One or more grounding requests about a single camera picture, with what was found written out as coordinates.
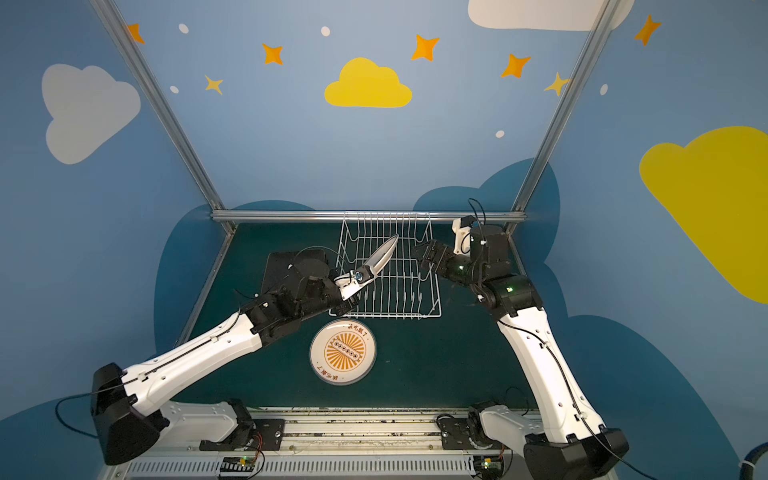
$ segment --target green mat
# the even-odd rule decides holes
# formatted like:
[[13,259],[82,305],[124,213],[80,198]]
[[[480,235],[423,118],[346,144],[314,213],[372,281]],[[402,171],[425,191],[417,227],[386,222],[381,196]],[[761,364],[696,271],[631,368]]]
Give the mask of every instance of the green mat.
[[[243,224],[200,313],[192,337],[206,332],[245,303],[235,289],[252,296],[270,252],[325,245],[336,250],[335,223]],[[453,242],[450,226],[434,226],[435,238]],[[237,398],[251,407],[468,407],[504,402],[509,386],[535,401],[512,348],[473,295],[441,280],[441,318],[365,319],[378,354],[370,373],[357,383],[332,386],[310,365],[310,343],[335,318],[323,314],[267,348],[240,357],[179,393],[178,402],[215,403]],[[506,404],[525,408],[520,392]]]

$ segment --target plate with orange design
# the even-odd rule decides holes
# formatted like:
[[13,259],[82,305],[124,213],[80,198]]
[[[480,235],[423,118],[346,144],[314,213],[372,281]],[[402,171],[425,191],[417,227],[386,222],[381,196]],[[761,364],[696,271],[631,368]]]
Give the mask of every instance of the plate with orange design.
[[376,339],[364,324],[341,319],[325,325],[310,347],[315,373],[331,385],[349,385],[366,376],[376,360]]

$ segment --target black hose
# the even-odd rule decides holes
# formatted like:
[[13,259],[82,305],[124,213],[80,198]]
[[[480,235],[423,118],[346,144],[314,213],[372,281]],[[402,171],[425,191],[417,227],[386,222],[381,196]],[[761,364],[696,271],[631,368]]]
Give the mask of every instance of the black hose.
[[739,480],[752,480],[752,475],[755,472],[755,464],[765,452],[768,452],[768,442],[758,445],[752,449],[752,452],[746,454],[746,457],[744,457],[744,460],[741,462]]

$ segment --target star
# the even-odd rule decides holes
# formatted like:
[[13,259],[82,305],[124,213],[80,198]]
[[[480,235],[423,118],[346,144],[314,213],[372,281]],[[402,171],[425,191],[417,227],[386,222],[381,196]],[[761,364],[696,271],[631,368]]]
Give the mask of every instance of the star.
[[210,78],[208,78],[208,75],[205,76],[205,79],[208,80],[208,86],[205,87],[205,89],[206,90],[215,90],[215,91],[219,92],[219,95],[221,95],[221,90],[219,90],[219,84],[223,80],[213,81]]
[[137,42],[139,42],[141,44],[144,43],[144,39],[141,37],[141,35],[139,35],[139,24],[138,23],[136,25],[129,25],[128,26],[128,31],[131,33],[131,37],[133,37],[135,41],[137,41]]
[[411,60],[416,60],[417,58],[426,58],[429,61],[432,61],[432,49],[437,44],[439,38],[433,38],[432,40],[425,40],[424,38],[421,38],[420,36],[416,36],[416,51],[413,52],[413,57]]
[[264,51],[266,52],[266,60],[264,60],[264,64],[268,63],[276,63],[278,65],[282,65],[283,61],[280,60],[280,51],[283,50],[283,47],[267,47],[265,43],[261,44],[264,46]]
[[509,55],[509,65],[507,65],[507,69],[502,73],[502,78],[508,75],[514,75],[515,77],[520,78],[520,75],[523,74],[523,67],[530,59],[531,57],[517,58],[514,55]]
[[567,84],[569,81],[571,81],[571,79],[566,78],[565,80],[563,80],[562,78],[560,78],[560,72],[556,73],[555,76],[556,76],[556,79],[554,80],[554,84],[546,87],[544,91],[554,90],[558,93],[558,97],[559,97],[561,90],[563,88],[563,85]]
[[654,34],[657,28],[661,26],[661,23],[656,23],[653,20],[650,19],[650,15],[648,15],[648,20],[645,21],[645,26],[642,30],[640,30],[640,33],[634,36],[635,40],[642,40],[643,46],[648,45],[648,40],[650,40],[650,36]]

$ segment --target dish rack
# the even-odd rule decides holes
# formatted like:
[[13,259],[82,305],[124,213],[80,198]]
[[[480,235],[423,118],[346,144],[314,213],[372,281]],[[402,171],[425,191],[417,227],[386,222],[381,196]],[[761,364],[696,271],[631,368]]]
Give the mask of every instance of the dish rack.
[[429,215],[344,214],[339,236],[336,269],[343,275],[363,263],[392,235],[398,235],[392,259],[378,278],[363,289],[350,318],[423,319],[442,315],[440,287],[432,272],[419,269],[415,247],[432,239]]

